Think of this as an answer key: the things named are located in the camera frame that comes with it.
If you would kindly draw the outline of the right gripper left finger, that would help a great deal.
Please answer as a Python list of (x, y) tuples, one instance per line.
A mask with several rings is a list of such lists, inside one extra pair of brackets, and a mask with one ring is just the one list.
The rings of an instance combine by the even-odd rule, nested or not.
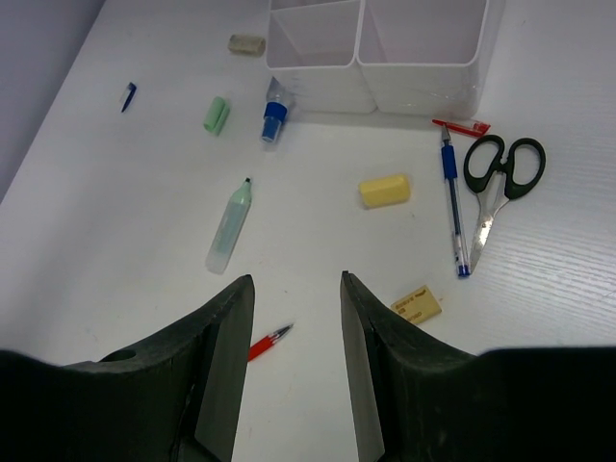
[(254, 283), (97, 362), (1, 353), (5, 461), (228, 461), (243, 396)]

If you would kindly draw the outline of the black handled scissors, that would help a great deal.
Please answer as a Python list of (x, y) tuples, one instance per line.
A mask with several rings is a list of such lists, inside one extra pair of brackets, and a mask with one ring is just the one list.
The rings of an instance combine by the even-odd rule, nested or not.
[[(496, 152), (486, 172), (476, 176), (471, 172), (471, 159), (475, 152), (485, 145), (494, 146)], [(533, 152), (538, 160), (536, 173), (530, 181), (524, 184), (514, 179), (516, 153), (519, 149)], [(506, 149), (502, 137), (485, 135), (471, 145), (463, 164), (466, 185), (475, 195), (479, 204), (479, 215), (471, 245), (471, 272), (474, 272), (477, 267), (498, 212), (509, 201), (520, 199), (530, 193), (542, 178), (546, 164), (545, 148), (538, 140), (533, 138), (518, 139)]]

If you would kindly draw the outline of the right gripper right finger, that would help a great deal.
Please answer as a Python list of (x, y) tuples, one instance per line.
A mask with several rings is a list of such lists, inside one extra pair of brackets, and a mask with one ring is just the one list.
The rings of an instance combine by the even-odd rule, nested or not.
[(615, 350), (524, 347), (472, 355), (341, 277), (342, 330), (363, 461), (611, 461)]

